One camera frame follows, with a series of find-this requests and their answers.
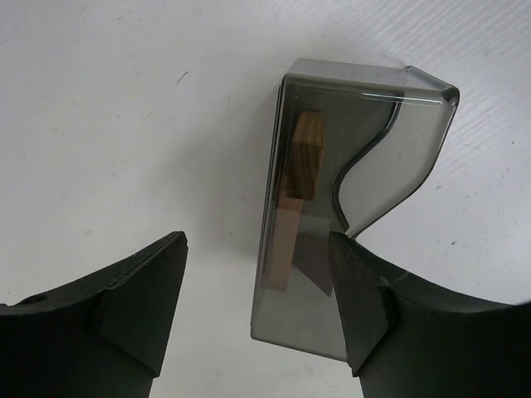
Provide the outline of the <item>striped light wood block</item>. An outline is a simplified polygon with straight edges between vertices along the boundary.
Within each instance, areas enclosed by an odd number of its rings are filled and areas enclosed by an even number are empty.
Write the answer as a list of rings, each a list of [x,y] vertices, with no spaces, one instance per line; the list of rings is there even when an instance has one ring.
[[[315,199],[323,154],[324,114],[303,111],[290,141],[286,164],[288,197],[304,201]]]

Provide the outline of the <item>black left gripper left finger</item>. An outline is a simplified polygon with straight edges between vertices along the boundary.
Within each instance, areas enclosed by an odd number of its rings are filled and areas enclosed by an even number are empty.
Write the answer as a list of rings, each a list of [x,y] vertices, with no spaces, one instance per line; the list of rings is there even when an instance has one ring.
[[[58,288],[1,307],[4,397],[147,397],[188,256],[174,231]]]

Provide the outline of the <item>plain light wood block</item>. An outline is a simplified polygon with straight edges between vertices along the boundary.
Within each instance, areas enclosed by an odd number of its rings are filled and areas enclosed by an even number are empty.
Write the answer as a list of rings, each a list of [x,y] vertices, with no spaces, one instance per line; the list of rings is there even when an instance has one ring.
[[[287,289],[302,206],[302,200],[279,194],[269,259],[269,289]]]

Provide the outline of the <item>dark red wood block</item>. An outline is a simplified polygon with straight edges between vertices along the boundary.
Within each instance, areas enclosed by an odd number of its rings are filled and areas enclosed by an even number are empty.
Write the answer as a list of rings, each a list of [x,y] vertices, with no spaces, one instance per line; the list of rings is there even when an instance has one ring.
[[[300,234],[295,242],[293,265],[328,297],[334,291],[329,266],[329,238]]]

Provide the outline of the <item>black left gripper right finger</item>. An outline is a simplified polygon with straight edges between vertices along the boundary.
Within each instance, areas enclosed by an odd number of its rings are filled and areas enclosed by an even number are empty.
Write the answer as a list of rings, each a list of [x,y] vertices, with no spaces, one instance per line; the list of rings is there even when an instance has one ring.
[[[329,236],[347,362],[366,397],[527,397],[530,306],[460,294]]]

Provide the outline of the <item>smoky transparent plastic bin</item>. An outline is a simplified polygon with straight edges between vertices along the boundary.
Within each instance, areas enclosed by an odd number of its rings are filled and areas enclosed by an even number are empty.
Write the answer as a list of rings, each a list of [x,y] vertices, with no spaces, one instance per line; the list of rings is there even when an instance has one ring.
[[[285,292],[268,288],[279,194],[287,196],[290,141],[303,111],[324,114],[324,154],[298,235],[354,238],[427,179],[460,102],[459,89],[415,66],[299,59],[277,92],[251,310],[257,341],[344,360],[335,292],[328,297],[293,265]]]

